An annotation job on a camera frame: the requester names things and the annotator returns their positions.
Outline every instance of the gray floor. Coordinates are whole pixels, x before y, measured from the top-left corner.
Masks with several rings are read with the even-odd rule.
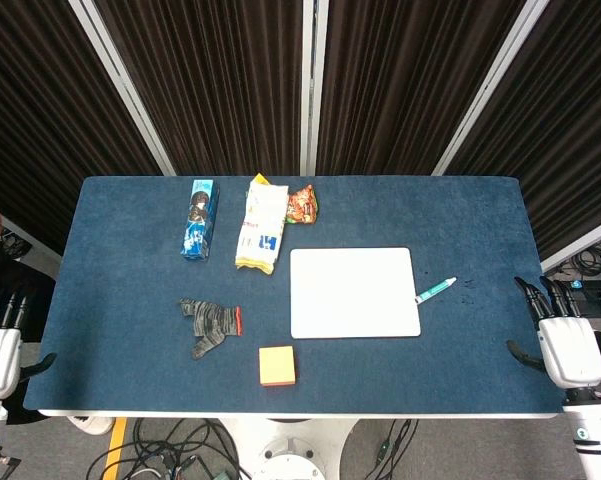
[[[44,263],[44,258],[32,255],[27,259],[34,266],[40,262]],[[50,273],[57,271],[53,265],[44,268]],[[601,321],[592,324],[601,329]],[[35,361],[36,354],[35,347],[27,348],[24,363]],[[173,423],[173,420],[148,420],[146,435],[164,436]],[[128,437],[132,425],[130,420]],[[342,456],[343,480],[364,479],[389,425],[388,420],[358,422]],[[91,462],[108,446],[109,435],[92,437],[65,418],[52,418],[33,425],[8,427],[5,452],[23,460],[11,477],[13,480],[80,479],[85,478]],[[130,455],[131,452],[126,452],[123,458]],[[217,458],[208,463],[214,474],[226,468]],[[191,478],[204,478],[199,475]],[[135,478],[155,477],[142,474]],[[394,478],[570,480],[584,478],[584,473],[573,450],[566,418],[558,415],[549,420],[421,421]]]

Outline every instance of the curtain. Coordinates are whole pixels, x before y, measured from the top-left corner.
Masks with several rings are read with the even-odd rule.
[[[299,172],[302,1],[97,6],[180,174]]]
[[[330,0],[317,171],[430,174],[523,3]]]
[[[67,2],[0,1],[0,211],[62,252],[85,177],[159,175]]]
[[[549,3],[446,173],[517,177],[541,258],[601,224],[601,2]]]

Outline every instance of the glove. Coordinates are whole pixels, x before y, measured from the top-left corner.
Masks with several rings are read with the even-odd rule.
[[[193,358],[198,360],[209,350],[220,345],[227,335],[242,335],[240,307],[224,308],[210,302],[181,298],[182,314],[193,316],[193,334],[202,337],[193,347]]]

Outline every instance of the sticky note pad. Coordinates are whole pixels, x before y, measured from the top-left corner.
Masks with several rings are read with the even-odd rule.
[[[265,387],[296,383],[292,346],[260,349],[260,383]]]

